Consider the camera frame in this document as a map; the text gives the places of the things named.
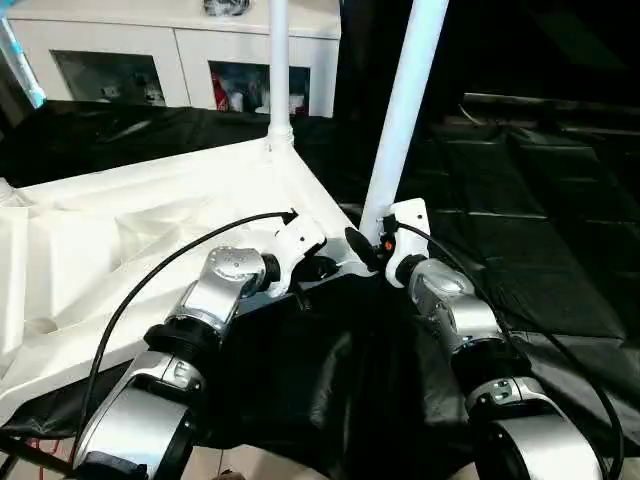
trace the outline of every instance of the white cabinet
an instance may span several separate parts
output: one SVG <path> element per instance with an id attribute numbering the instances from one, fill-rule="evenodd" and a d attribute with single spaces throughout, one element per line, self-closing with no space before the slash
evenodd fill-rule
<path id="1" fill-rule="evenodd" d="M 48 98 L 189 105 L 170 28 L 39 20 L 11 27 Z"/>
<path id="2" fill-rule="evenodd" d="M 267 113 L 269 0 L 18 0 L 7 11 L 47 98 Z M 338 0 L 290 0 L 292 113 L 333 113 Z"/>
<path id="3" fill-rule="evenodd" d="M 244 110 L 254 111 L 261 104 L 268 109 L 268 36 L 177 30 L 176 38 L 191 105 L 216 108 L 213 80 L 220 78 L 225 87 L 231 85 L 225 90 L 235 89 L 242 96 Z M 291 113 L 297 108 L 310 115 L 332 115 L 337 64 L 337 42 L 289 38 Z"/>

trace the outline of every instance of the white frame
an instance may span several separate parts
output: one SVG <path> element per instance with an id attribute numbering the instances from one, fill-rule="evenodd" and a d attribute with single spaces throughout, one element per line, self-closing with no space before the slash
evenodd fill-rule
<path id="1" fill-rule="evenodd" d="M 374 246 L 381 242 L 380 219 L 396 198 L 448 6 L 449 0 L 412 1 L 360 220 L 360 232 Z"/>
<path id="2" fill-rule="evenodd" d="M 209 61 L 269 65 L 267 35 L 176 29 L 191 105 L 216 109 Z M 333 116 L 339 42 L 289 37 L 289 65 L 310 70 L 309 115 Z"/>
<path id="3" fill-rule="evenodd" d="M 153 57 L 167 107 L 189 106 L 180 56 L 171 28 L 99 23 L 11 20 L 40 86 L 52 100 L 73 100 L 51 50 Z"/>

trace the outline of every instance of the white plastic base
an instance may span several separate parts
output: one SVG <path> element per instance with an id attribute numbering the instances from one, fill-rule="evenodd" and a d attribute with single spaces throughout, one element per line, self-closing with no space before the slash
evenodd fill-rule
<path id="1" fill-rule="evenodd" d="M 272 282 L 265 293 L 271 298 L 286 294 L 296 265 L 311 249 L 322 245 L 324 240 L 322 229 L 308 215 L 299 215 L 282 228 L 263 252 L 276 257 L 280 266 L 280 279 Z"/>
<path id="2" fill-rule="evenodd" d="M 216 227 L 293 208 L 322 228 L 321 254 L 343 273 L 369 275 L 344 238 L 351 222 L 293 147 L 268 150 L 260 139 L 36 185 L 20 190 L 33 205 L 0 209 L 0 425 L 27 400 L 85 377 L 128 291 Z M 261 249 L 281 226 L 236 228 L 168 266 L 122 317 L 102 369 L 144 348 L 146 330 L 164 321 L 211 248 Z"/>

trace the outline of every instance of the black fabric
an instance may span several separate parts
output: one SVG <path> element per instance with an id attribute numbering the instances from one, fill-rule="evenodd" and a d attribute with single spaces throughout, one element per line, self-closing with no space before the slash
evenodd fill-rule
<path id="1" fill-rule="evenodd" d="M 0 143 L 0 174 L 16 186 L 51 181 L 258 138 L 267 121 L 51 102 Z M 297 151 L 355 221 L 377 143 L 358 131 L 294 120 Z M 493 303 L 535 318 L 585 363 L 614 401 L 630 456 L 640 450 L 638 145 L 433 127 L 415 132 L 397 197 L 424 198 L 431 233 L 459 253 Z M 432 254 L 441 257 L 435 248 Z M 287 300 L 237 322 L 202 442 L 251 443 L 332 478 L 447 478 L 468 463 L 459 389 L 406 296 L 379 279 L 349 277 L 309 297 L 309 312 Z M 504 320 L 545 387 L 610 455 L 606 416 L 588 385 L 543 337 L 517 317 Z M 103 377 L 102 394 L 114 372 Z M 78 384 L 33 400 L 3 429 L 68 436 L 81 391 Z"/>

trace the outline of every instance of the black tablecloth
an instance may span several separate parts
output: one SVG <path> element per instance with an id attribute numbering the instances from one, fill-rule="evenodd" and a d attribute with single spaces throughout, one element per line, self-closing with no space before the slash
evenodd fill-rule
<path id="1" fill-rule="evenodd" d="M 50 102 L 0 143 L 0 176 L 31 185 L 259 138 L 267 122 Z M 293 124 L 296 149 L 357 220 L 377 139 L 327 119 Z M 614 400 L 628 455 L 640 447 L 639 147 L 634 139 L 433 127 L 414 134 L 398 193 L 425 199 L 432 234 L 466 259 L 494 303 L 535 318 L 585 363 Z M 333 478 L 445 478 L 470 461 L 455 382 L 402 292 L 379 278 L 345 277 L 314 289 L 310 301 L 310 312 L 288 300 L 238 320 L 203 443 L 251 443 Z M 611 453 L 595 394 L 543 337 L 505 320 L 546 387 Z M 102 394 L 122 368 L 103 375 Z M 2 430 L 68 436 L 82 388 L 29 402 Z"/>

